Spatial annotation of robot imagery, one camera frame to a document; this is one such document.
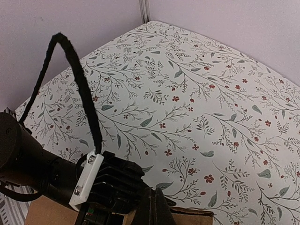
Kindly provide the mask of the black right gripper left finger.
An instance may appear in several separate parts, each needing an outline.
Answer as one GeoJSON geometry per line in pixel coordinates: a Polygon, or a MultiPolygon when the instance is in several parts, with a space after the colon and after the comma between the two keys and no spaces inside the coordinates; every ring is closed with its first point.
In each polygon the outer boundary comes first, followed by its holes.
{"type": "Polygon", "coordinates": [[[154,224],[154,191],[147,187],[144,195],[136,209],[135,225],[153,225],[154,224]]]}

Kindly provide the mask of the brown cardboard box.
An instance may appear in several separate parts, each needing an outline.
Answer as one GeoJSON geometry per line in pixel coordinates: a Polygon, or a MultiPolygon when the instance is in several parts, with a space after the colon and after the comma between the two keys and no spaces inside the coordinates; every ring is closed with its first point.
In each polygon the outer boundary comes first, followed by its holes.
{"type": "MultiPolygon", "coordinates": [[[[64,207],[55,201],[40,197],[31,202],[26,225],[74,225],[78,212],[64,207]]],[[[174,208],[172,216],[178,225],[211,225],[213,213],[200,210],[174,208]]]]}

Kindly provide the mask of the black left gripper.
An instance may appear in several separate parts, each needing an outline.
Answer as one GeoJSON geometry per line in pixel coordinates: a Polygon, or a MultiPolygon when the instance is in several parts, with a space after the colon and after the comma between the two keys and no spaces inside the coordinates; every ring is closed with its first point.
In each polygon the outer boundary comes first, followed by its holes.
{"type": "Polygon", "coordinates": [[[88,154],[81,157],[77,164],[67,161],[58,155],[45,150],[39,145],[33,154],[32,188],[55,202],[69,206],[88,154]]]}

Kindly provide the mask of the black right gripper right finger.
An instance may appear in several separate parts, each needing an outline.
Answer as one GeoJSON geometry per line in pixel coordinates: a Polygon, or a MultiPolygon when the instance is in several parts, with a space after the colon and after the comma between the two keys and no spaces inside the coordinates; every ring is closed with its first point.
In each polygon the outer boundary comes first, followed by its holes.
{"type": "Polygon", "coordinates": [[[168,203],[160,188],[156,188],[153,206],[153,222],[155,225],[176,225],[168,203]]]}

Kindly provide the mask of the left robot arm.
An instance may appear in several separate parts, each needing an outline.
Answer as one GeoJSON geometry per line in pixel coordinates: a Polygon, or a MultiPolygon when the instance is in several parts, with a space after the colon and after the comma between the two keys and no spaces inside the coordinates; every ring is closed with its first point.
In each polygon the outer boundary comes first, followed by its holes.
{"type": "Polygon", "coordinates": [[[45,196],[68,206],[83,170],[47,150],[10,114],[0,114],[0,192],[16,201],[45,196]]]}

